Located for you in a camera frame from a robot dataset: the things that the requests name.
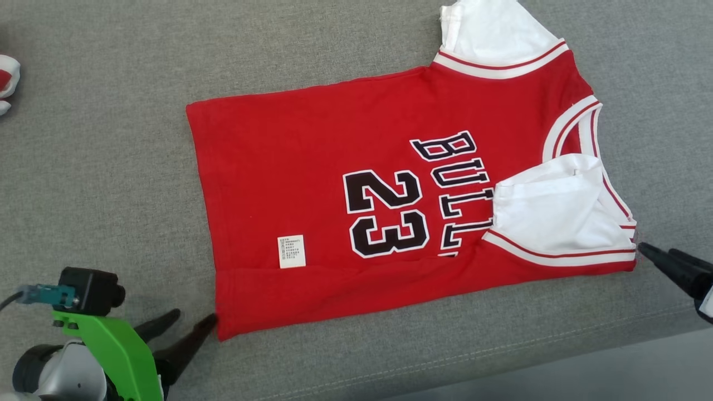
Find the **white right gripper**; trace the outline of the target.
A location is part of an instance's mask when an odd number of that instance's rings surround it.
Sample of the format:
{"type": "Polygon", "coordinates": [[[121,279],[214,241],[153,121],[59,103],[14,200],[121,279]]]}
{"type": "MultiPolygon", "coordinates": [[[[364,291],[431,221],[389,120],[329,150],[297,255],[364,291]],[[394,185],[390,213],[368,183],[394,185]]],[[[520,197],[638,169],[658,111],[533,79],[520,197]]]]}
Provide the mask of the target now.
{"type": "Polygon", "coordinates": [[[697,316],[712,325],[712,264],[675,248],[640,243],[638,251],[695,300],[697,316]]]}

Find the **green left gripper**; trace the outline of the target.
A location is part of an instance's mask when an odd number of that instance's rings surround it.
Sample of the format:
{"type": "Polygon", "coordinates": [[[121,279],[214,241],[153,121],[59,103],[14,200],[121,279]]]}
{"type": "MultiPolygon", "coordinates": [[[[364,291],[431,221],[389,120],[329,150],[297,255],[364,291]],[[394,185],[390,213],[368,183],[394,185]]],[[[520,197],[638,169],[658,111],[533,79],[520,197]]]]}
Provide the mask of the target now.
{"type": "Polygon", "coordinates": [[[207,315],[188,335],[152,356],[146,343],[163,335],[179,320],[181,311],[178,308],[134,329],[118,318],[61,311],[54,311],[52,315],[64,323],[66,335],[80,338],[89,348],[114,384],[118,396],[125,400],[162,400],[162,386],[175,385],[217,326],[217,315],[207,315]]]}

